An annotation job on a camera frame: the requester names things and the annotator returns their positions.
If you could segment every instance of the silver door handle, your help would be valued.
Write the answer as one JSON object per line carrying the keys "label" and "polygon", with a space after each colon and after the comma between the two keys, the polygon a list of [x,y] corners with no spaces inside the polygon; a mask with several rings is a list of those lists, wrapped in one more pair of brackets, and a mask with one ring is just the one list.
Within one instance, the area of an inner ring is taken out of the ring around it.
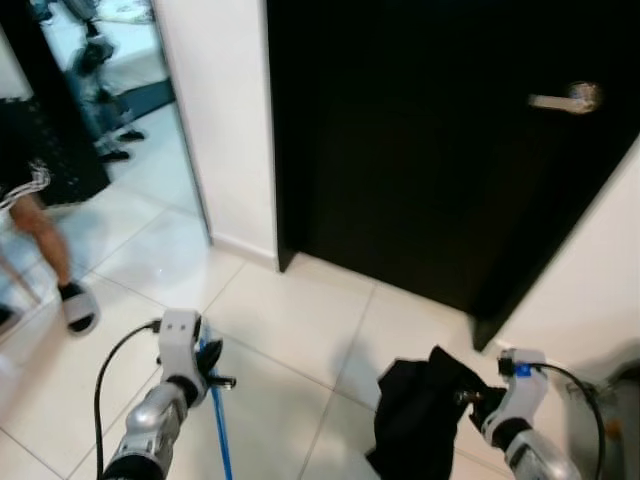
{"label": "silver door handle", "polygon": [[576,82],[569,86],[568,97],[529,95],[529,105],[535,108],[564,110],[574,115],[593,112],[600,106],[600,89],[595,83]]}

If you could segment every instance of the white wall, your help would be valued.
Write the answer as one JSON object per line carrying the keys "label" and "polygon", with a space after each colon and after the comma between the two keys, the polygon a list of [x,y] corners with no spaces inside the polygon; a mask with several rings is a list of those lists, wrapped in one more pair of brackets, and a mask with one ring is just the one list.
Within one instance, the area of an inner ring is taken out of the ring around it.
{"label": "white wall", "polygon": [[640,140],[497,340],[579,370],[640,343]]}
{"label": "white wall", "polygon": [[259,0],[156,0],[214,241],[276,258],[266,20]]}
{"label": "white wall", "polygon": [[29,96],[31,87],[0,27],[0,98]]}

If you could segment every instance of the black cable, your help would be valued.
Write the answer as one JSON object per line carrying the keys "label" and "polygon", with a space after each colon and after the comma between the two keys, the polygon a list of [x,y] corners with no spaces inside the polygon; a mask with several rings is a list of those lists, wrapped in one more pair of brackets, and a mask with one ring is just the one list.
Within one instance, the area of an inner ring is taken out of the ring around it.
{"label": "black cable", "polygon": [[595,479],[600,480],[600,478],[602,477],[602,469],[604,468],[606,444],[605,444],[605,437],[604,437],[604,421],[602,420],[602,412],[600,412],[600,407],[598,407],[598,401],[596,400],[596,397],[594,396],[593,392],[589,388],[587,388],[587,386],[584,383],[582,383],[578,379],[578,377],[576,377],[571,372],[568,372],[564,368],[556,367],[555,365],[549,365],[548,363],[529,363],[528,365],[534,368],[546,368],[546,369],[561,373],[562,375],[570,378],[571,381],[576,384],[576,386],[580,389],[580,391],[584,395],[584,398],[587,404],[589,405],[589,407],[591,408],[591,411],[593,412],[593,416],[596,419],[596,425],[598,427],[598,464],[596,466]]}
{"label": "black cable", "polygon": [[98,373],[98,379],[96,380],[96,389],[93,394],[93,421],[96,427],[96,460],[97,460],[97,480],[102,479],[102,473],[104,472],[104,451],[102,446],[102,419],[100,416],[100,391],[102,390],[102,379],[104,377],[105,372],[107,371],[107,367],[109,363],[115,356],[116,352],[124,345],[131,337],[137,335],[138,333],[144,330],[155,330],[157,328],[158,321],[154,320],[149,323],[145,323],[144,325],[136,328],[135,330],[129,332],[125,337],[120,340],[115,347],[109,352],[107,358],[105,359],[102,367],[100,367],[100,373]]}

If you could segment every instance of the blue cable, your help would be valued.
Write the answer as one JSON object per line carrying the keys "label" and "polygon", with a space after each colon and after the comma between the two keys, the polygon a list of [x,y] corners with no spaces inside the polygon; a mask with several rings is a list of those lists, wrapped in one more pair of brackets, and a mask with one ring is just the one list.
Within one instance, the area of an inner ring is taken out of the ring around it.
{"label": "blue cable", "polygon": [[[203,328],[202,338],[200,339],[200,348],[209,342],[210,332],[207,325]],[[217,370],[211,370],[212,375],[217,375]],[[224,406],[222,405],[222,397],[220,390],[212,387],[211,397],[213,399],[213,411],[216,414],[216,424],[218,426],[218,440],[220,441],[220,454],[222,455],[222,464],[224,466],[224,475],[226,480],[233,480],[231,471],[231,454],[229,453],[229,441],[227,438],[227,424],[224,419]]]}

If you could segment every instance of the foot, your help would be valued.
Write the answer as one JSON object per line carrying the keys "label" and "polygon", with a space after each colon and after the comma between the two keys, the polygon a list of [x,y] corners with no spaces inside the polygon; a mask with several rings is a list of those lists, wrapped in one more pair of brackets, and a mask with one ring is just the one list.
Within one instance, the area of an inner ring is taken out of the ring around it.
{"label": "foot", "polygon": [[118,137],[121,142],[140,142],[147,136],[139,130],[129,130]]}
{"label": "foot", "polygon": [[69,333],[82,336],[93,330],[98,323],[99,311],[92,293],[74,282],[58,287],[58,291]]}
{"label": "foot", "polygon": [[112,150],[109,153],[100,155],[100,161],[102,163],[121,162],[123,160],[129,160],[131,154],[125,150]]}
{"label": "foot", "polygon": [[0,337],[15,327],[21,318],[19,312],[0,304]]}

